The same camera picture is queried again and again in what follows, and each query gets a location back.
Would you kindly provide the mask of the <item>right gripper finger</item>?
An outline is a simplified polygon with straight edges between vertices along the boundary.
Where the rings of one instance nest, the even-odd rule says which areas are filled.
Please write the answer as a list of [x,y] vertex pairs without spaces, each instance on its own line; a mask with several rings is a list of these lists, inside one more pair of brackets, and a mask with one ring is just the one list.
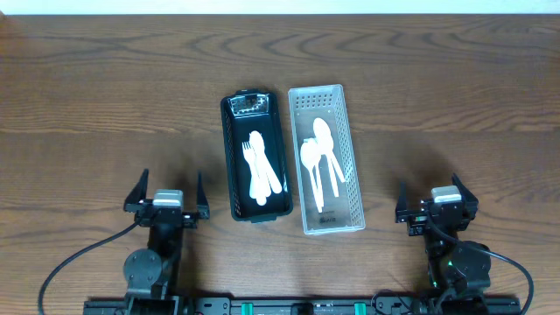
[[474,196],[474,194],[462,183],[459,176],[453,173],[451,176],[451,182],[458,188],[463,201],[466,204],[478,204],[479,200]]
[[408,200],[406,195],[406,184],[404,182],[401,182],[399,186],[399,195],[395,206],[395,211],[397,213],[403,213],[407,210],[408,210]]

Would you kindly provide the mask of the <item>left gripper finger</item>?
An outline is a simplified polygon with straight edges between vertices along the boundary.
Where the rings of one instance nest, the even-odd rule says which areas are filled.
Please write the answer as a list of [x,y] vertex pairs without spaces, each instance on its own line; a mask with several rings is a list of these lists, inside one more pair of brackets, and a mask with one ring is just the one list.
[[204,191],[202,174],[201,174],[200,171],[198,172],[198,178],[197,178],[196,205],[197,205],[198,210],[208,210],[209,209],[207,196],[206,196],[205,191]]
[[124,201],[124,205],[136,205],[146,198],[149,170],[144,169],[139,180]]

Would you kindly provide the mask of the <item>white fork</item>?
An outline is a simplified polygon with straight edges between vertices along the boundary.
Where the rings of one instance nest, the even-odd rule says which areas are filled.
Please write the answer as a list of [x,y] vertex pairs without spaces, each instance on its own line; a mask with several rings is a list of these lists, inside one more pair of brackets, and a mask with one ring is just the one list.
[[250,154],[252,159],[252,187],[255,195],[256,202],[259,206],[264,206],[267,202],[266,192],[262,187],[263,182],[261,181],[261,177],[259,174],[257,162],[256,162],[256,154],[252,152]]
[[242,153],[250,171],[249,196],[256,201],[258,206],[262,207],[266,204],[266,197],[260,189],[260,177],[256,168],[256,153],[249,142],[242,143]]

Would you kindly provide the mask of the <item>clear plastic basket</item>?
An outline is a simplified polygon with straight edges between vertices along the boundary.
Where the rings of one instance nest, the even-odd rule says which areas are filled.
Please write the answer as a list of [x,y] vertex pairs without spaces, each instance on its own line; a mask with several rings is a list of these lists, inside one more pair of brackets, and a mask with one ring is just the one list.
[[[340,84],[295,87],[289,90],[288,100],[304,232],[307,235],[325,235],[363,229],[366,222],[343,87]],[[335,198],[327,159],[318,146],[325,203],[322,213],[318,212],[313,197],[310,174],[300,159],[304,140],[316,139],[313,121],[317,117],[325,120],[332,132],[333,152],[346,179],[342,183],[335,173],[339,188],[339,197]]]

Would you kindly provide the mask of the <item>black plastic basket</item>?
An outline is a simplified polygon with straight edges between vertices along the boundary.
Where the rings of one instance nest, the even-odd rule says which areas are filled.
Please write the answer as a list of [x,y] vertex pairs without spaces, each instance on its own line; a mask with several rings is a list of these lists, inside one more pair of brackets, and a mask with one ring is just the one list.
[[[258,89],[241,90],[224,97],[220,111],[233,219],[260,223],[290,214],[291,182],[276,95]],[[266,156],[283,188],[267,197],[264,206],[258,206],[249,196],[250,171],[242,153],[242,143],[249,142],[253,130],[262,134]]]

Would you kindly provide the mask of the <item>white spoon pair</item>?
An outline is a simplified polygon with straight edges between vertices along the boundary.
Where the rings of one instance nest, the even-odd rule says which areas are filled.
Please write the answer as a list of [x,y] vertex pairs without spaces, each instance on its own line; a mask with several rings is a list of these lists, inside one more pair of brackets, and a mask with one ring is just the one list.
[[346,179],[343,171],[341,170],[338,159],[335,157],[333,152],[333,136],[327,122],[320,117],[315,118],[313,121],[313,132],[319,147],[322,149],[323,154],[327,157],[331,181],[335,181],[334,173],[337,173],[340,181],[345,183]]
[[316,192],[315,192],[315,197],[316,197],[316,204],[318,207],[318,211],[320,213],[323,212],[323,207],[325,206],[324,203],[324,197],[323,197],[323,187],[322,187],[322,181],[321,181],[321,177],[320,177],[320,168],[319,168],[319,162],[321,160],[321,153],[319,152],[319,145],[316,141],[315,138],[308,138],[306,140],[308,146],[309,146],[309,151],[310,151],[310,157],[309,160],[311,161],[311,164],[313,165],[312,167],[312,171],[315,174],[315,188],[316,188]]

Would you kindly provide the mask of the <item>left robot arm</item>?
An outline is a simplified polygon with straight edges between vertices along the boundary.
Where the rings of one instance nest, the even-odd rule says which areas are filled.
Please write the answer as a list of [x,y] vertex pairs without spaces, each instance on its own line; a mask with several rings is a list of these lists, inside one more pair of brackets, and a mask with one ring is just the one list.
[[202,177],[198,177],[196,207],[191,212],[184,210],[180,190],[160,189],[147,198],[148,177],[149,172],[143,171],[123,203],[123,210],[134,214],[135,224],[150,230],[147,246],[131,253],[123,265],[127,281],[124,313],[190,314],[192,303],[177,293],[177,281],[184,231],[209,218]]

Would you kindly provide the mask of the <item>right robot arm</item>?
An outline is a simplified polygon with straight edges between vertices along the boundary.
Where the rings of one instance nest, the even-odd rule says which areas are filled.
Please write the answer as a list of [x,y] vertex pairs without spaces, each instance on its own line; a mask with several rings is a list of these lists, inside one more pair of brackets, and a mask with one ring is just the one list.
[[460,181],[451,177],[448,186],[431,190],[418,208],[409,206],[406,185],[400,184],[395,221],[407,225],[410,236],[422,236],[428,257],[432,291],[416,306],[425,314],[488,314],[484,290],[490,284],[488,247],[460,241],[458,232],[476,217],[479,200]]

